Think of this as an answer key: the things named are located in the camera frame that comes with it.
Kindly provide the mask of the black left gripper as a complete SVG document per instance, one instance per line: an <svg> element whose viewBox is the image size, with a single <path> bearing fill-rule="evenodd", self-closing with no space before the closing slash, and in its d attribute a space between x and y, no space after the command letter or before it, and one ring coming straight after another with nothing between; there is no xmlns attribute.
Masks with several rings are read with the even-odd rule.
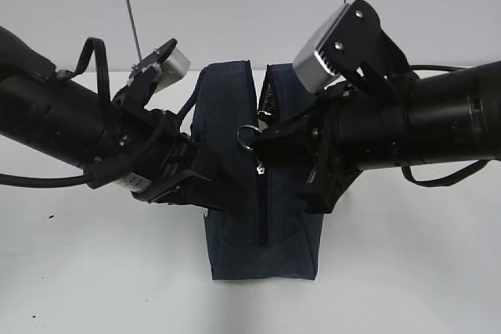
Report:
<svg viewBox="0 0 501 334"><path fill-rule="evenodd" d="M241 217L247 187L207 145L194 145L179 129L175 114L147 113L153 127L146 134L128 133L124 149L85 167L91 189L122 185L147 203L194 205Z"/></svg>

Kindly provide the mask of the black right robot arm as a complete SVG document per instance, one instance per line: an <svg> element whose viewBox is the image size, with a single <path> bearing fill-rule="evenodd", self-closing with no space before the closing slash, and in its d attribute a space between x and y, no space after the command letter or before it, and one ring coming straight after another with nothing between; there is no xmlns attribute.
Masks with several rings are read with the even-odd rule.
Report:
<svg viewBox="0 0 501 334"><path fill-rule="evenodd" d="M310 214L328 214L364 171L463 163L455 173L420 181L448 187L500 158L500 65L473 66L431 77L388 79L389 98L347 81L322 90L304 110L252 140L266 166L309 166L294 189Z"/></svg>

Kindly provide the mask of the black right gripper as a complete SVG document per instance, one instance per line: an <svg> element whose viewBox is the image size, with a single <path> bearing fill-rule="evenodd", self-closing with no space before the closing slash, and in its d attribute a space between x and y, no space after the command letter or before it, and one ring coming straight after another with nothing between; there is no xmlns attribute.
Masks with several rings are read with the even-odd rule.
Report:
<svg viewBox="0 0 501 334"><path fill-rule="evenodd" d="M310 166L296 195L307 214L331 214L359 177L355 141L367 149L385 132L405 128L402 104L389 95L369 95L346 84L324 91L314 113L281 120L252 138L254 155L267 167Z"/></svg>

